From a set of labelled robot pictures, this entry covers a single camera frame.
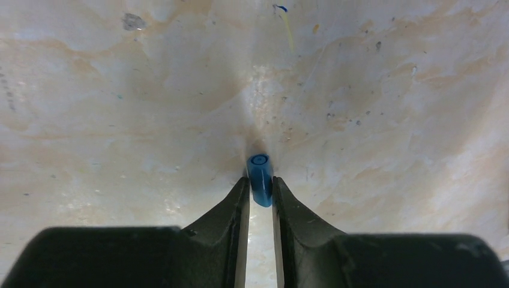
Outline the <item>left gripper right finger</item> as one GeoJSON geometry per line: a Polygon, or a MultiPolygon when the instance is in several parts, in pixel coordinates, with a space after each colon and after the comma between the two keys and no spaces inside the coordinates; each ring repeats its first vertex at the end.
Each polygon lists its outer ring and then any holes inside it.
{"type": "Polygon", "coordinates": [[[273,229],[278,287],[345,287],[336,239],[326,222],[273,177],[273,229]]]}

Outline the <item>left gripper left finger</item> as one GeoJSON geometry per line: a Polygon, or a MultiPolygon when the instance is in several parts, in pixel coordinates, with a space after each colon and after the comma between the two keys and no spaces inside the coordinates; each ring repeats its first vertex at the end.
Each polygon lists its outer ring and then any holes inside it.
{"type": "Polygon", "coordinates": [[[185,227],[182,287],[244,287],[250,185],[241,177],[227,196],[185,227]]]}

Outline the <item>small blue pen cap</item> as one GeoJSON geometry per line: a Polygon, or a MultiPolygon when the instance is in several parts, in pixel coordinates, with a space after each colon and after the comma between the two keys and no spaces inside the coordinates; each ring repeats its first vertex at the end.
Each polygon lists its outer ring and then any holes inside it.
{"type": "Polygon", "coordinates": [[[247,160],[247,177],[250,180],[253,200],[262,207],[270,207],[273,202],[273,167],[267,154],[252,155],[247,160]]]}

